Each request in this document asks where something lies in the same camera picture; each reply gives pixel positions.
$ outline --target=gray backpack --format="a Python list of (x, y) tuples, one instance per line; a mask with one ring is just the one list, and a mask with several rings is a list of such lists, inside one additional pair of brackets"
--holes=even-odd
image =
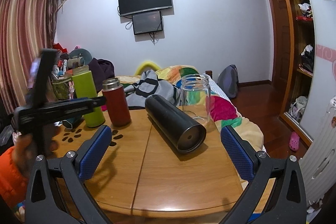
[(218, 77), (218, 86), (231, 99), (238, 93), (238, 71), (235, 65), (226, 67)]

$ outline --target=wooden table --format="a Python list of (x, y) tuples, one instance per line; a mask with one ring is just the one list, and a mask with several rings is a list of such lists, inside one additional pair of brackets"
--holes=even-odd
[[(104, 112), (106, 125), (111, 126)], [(188, 155), (178, 154), (153, 126), (145, 110), (131, 111), (132, 123), (118, 130), (92, 179), (85, 182), (104, 210), (127, 215), (180, 218), (229, 211), (242, 193), (236, 170), (213, 123), (204, 143)], [(66, 131), (55, 137), (57, 156), (77, 150), (96, 129), (83, 122), (80, 137)]]

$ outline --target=crocs shoe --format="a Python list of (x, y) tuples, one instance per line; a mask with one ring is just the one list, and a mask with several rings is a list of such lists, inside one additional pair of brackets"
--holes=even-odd
[(292, 132), (291, 139), (289, 140), (289, 148), (296, 152), (299, 150), (300, 137), (296, 132)]

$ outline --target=wooden floor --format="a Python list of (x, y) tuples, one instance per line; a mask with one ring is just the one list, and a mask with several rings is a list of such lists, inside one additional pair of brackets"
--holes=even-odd
[(303, 157), (307, 147), (300, 140), (299, 150), (294, 153), (288, 147), (292, 131), (279, 120), (283, 96), (271, 85), (254, 85), (239, 88), (232, 100), (244, 117), (259, 126), (264, 134), (264, 146), (270, 157), (284, 159), (288, 155)]

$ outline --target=red thermos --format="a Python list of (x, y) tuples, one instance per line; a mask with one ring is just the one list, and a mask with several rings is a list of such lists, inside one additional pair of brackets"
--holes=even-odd
[(122, 127), (131, 121), (123, 85), (118, 78), (103, 81), (103, 95), (112, 124)]

